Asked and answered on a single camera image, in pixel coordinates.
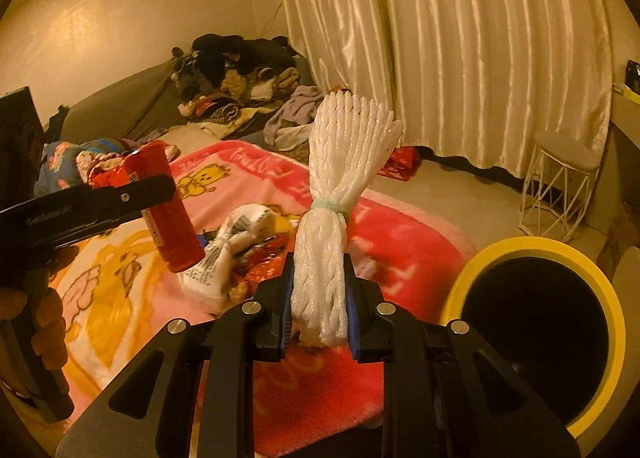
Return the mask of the person's left hand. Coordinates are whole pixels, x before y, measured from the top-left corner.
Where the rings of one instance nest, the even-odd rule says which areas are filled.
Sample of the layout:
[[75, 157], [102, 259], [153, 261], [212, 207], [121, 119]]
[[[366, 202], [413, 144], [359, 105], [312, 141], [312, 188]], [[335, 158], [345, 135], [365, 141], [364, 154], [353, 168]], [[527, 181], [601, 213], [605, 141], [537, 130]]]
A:
[[[15, 318], [26, 305], [27, 295], [24, 292], [1, 288], [2, 320]], [[58, 291], [47, 288], [43, 293], [35, 309], [35, 323], [37, 329], [32, 337], [32, 349], [48, 370], [60, 370], [67, 362], [67, 351], [63, 303]]]

